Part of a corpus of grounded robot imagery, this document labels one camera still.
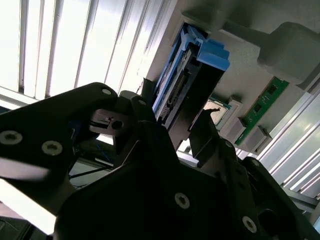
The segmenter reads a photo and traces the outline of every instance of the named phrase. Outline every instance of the blue cable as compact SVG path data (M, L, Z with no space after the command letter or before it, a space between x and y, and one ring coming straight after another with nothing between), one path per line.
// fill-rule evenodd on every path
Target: blue cable
M108 158L107 154L105 153L105 151L103 151L103 149L99 146L99 144L96 144L96 146L102 152L103 156L107 159L107 161L112 164L112 162Z

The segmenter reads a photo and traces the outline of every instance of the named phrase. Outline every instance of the blue plastic tab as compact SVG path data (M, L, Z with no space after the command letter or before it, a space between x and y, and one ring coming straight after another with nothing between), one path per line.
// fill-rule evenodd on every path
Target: blue plastic tab
M195 27L185 24L180 31L180 37L177 37L174 43L165 68L163 69L156 84L154 94L156 94L157 91L159 91L159 93L152 107L155 113L157 112L165 94L170 88L174 72L190 43L199 46L199 51L196 58L197 61L222 71L226 71L230 66L230 62L228 60L229 52L224 50L224 45L222 43L212 39L206 39Z

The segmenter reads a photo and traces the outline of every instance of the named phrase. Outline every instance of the green circuit board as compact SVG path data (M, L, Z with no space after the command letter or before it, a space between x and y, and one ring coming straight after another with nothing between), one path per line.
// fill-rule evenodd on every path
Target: green circuit board
M243 131L241 136L235 142L240 145L250 131L254 128L257 122L262 116L268 111L271 105L277 100L282 92L289 85L288 82L282 81L279 78L274 77L269 85L265 88L262 94L257 98L251 109L246 113L242 122L245 124L246 129Z

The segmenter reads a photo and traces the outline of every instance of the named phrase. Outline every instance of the screw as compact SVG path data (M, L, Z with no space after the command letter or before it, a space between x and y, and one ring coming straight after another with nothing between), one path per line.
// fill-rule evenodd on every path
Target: screw
M257 232L257 226L256 226L255 222L251 220L250 217L244 216L242 218L242 222L243 222L244 226L246 227L246 229L248 229L250 232L252 232L253 234L255 234Z
M139 100L138 102L141 103L142 105L146 105L146 103L142 100Z
M174 200L176 204L182 209L188 209L190 207L190 201L189 198L184 195L182 192L177 192L174 195Z
M257 167L259 167L260 164L259 164L259 162L258 162L257 160L252 159L251 161L253 162L254 165L256 165Z
M42 151L50 156L57 156L62 153L63 147L57 141L46 141L41 146Z
M225 140L225 145L227 145L229 148L232 148L231 142L229 142L229 141L227 141L227 140Z
M16 145L22 141L22 135L17 131L3 131L0 133L0 143L4 145Z
M111 94L111 91L108 90L108 89L102 89L102 92L103 92L104 94L108 94L108 95Z

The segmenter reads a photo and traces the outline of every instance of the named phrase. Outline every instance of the cable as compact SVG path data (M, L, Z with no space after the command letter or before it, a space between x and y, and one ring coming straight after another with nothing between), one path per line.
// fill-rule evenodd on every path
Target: cable
M99 146L99 144L96 144L96 146L102 152L103 156L107 159L107 161L112 164L112 162L110 161L110 159L106 155L105 151Z
M93 173L104 171L104 170L107 170L107 169L110 169L110 168L111 168L111 166L105 166L105 167L101 167L99 169L95 169L95 170L86 171L86 172L83 172L83 173L71 175L69 177L69 179L74 179L74 178L78 178L78 177L81 177L81 176L84 176L84 175L93 174Z

